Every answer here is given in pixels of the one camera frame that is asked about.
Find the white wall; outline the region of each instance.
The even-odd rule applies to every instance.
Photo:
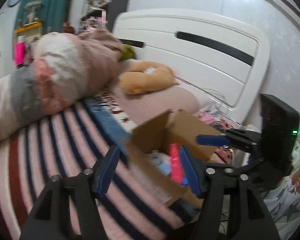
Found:
[[[269,69],[261,87],[300,112],[300,19],[279,0],[129,0],[128,11],[185,8],[234,18],[263,30],[271,44]],[[261,127],[256,100],[246,123]]]
[[[7,3],[8,0],[0,9],[0,78],[16,68],[12,58],[12,38],[20,3],[12,8],[8,7]]]
[[[83,9],[84,0],[73,0],[72,5],[70,8],[70,25],[75,28],[76,31],[78,31],[80,20],[86,13],[86,11]]]

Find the blue gripper pad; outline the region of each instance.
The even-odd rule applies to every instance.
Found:
[[[117,168],[120,157],[120,150],[117,145],[112,145],[107,155],[96,162],[93,167],[95,171],[92,191],[97,194],[98,198],[102,198],[108,191],[112,181],[115,169]]]
[[[185,145],[180,147],[179,158],[192,193],[194,193],[197,198],[203,198],[209,185],[207,185],[208,182],[205,179],[205,174],[200,163],[201,160],[195,158],[189,147]]]
[[[224,135],[198,135],[197,144],[223,147],[229,146],[230,141]]]

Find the white headboard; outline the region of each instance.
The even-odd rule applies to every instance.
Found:
[[[268,38],[259,29],[195,10],[122,13],[114,36],[133,45],[137,59],[171,67],[238,122],[243,122],[258,95],[270,57]]]

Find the navy stripe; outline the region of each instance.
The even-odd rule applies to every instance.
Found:
[[[32,203],[37,200],[37,196],[35,194],[33,181],[32,181],[32,172],[31,172],[31,164],[30,164],[30,153],[29,153],[29,126],[26,127],[25,132],[25,150],[26,150],[26,166],[27,166],[27,176],[29,183],[30,195],[32,198]]]
[[[42,148],[42,138],[41,138],[41,120],[37,122],[37,137],[38,137],[38,150],[39,150],[39,158],[42,170],[42,176],[45,183],[49,180],[49,175],[47,171],[46,162],[44,160],[43,148]]]
[[[72,150],[72,152],[74,154],[75,159],[77,160],[78,165],[80,166],[80,169],[82,171],[84,171],[86,169],[86,164],[84,163],[84,161],[83,161],[83,159],[82,159],[82,157],[81,157],[81,155],[80,155],[80,153],[79,153],[79,151],[77,149],[77,146],[76,146],[76,144],[75,144],[75,142],[73,140],[73,137],[71,135],[68,123],[66,121],[66,117],[65,117],[64,111],[62,111],[60,113],[60,115],[61,115],[61,118],[62,118],[62,121],[63,121],[63,125],[64,125],[65,130],[66,130],[66,134],[67,134],[67,137],[68,137],[68,140],[69,140],[69,144],[70,144],[71,150]]]
[[[77,110],[74,106],[71,107],[74,112],[74,116],[77,119],[79,126],[91,148],[98,159],[103,158],[102,154],[98,150],[97,146],[94,144],[90,137],[87,129],[85,128],[82,120],[80,119]],[[113,176],[113,182],[118,186],[118,188],[124,193],[124,195],[130,200],[130,202],[135,205],[135,207],[143,213],[143,215],[155,226],[157,226],[162,232],[168,234],[173,231],[172,226],[167,223],[163,218],[161,218],[156,212],[149,208],[120,178],[120,176],[115,173]]]
[[[122,229],[132,237],[132,239],[149,240],[149,238],[140,233],[140,231],[138,231],[106,197],[101,198],[99,201],[111,214],[113,219],[122,227]]]
[[[178,200],[172,203],[172,205],[169,206],[169,209],[175,212],[185,224],[191,222],[192,217],[178,204]]]
[[[95,124],[95,126],[97,127],[98,131],[100,132],[101,136],[103,137],[103,139],[106,141],[106,143],[111,146],[114,145],[115,143],[111,140],[111,138],[108,136],[108,134],[105,132],[105,130],[103,129],[102,125],[99,123],[99,121],[96,119],[96,117],[94,116],[94,114],[90,111],[89,107],[86,105],[86,103],[81,100],[81,103],[83,105],[83,108],[86,110],[86,112],[88,113],[90,119],[93,121],[93,123]],[[128,167],[128,159],[126,157],[126,155],[120,151],[120,160],[124,163],[124,165],[126,167]]]
[[[98,150],[98,148],[96,147],[96,145],[93,143],[89,133],[87,132],[84,124],[82,123],[81,119],[79,118],[79,115],[76,111],[76,109],[74,108],[74,106],[71,107],[71,110],[73,111],[79,126],[81,128],[82,133],[84,134],[85,138],[87,139],[87,142],[91,148],[91,150],[93,151],[94,155],[98,158],[98,159],[102,159],[103,156],[100,153],[100,151]],[[83,170],[86,168],[85,163],[83,162]],[[129,234],[133,239],[145,239],[148,240],[148,238],[146,236],[144,236],[138,229],[136,229],[134,227],[134,225],[132,225],[115,207],[115,205],[107,198],[107,197],[103,197],[102,200],[100,200],[101,203],[104,205],[104,207],[106,208],[107,212],[110,214],[111,217],[113,217],[118,225],[125,231],[127,232],[127,234]]]
[[[65,169],[62,165],[62,161],[60,159],[60,155],[59,155],[59,151],[58,151],[58,147],[57,147],[57,143],[56,143],[56,136],[55,136],[55,133],[54,133],[54,130],[53,130],[52,122],[51,122],[51,116],[48,116],[48,121],[49,121],[49,132],[50,132],[50,137],[51,137],[51,142],[52,142],[52,147],[53,147],[53,153],[54,153],[54,156],[56,158],[56,163],[57,163],[57,166],[58,166],[58,170],[61,174],[61,177],[66,178],[67,174],[66,174],[66,171],[65,171]]]

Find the green plush toy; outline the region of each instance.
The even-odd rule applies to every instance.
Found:
[[[122,53],[122,56],[119,59],[119,61],[123,61],[123,60],[129,59],[129,58],[135,58],[134,48],[127,44],[124,44],[123,46],[124,46],[125,50]]]

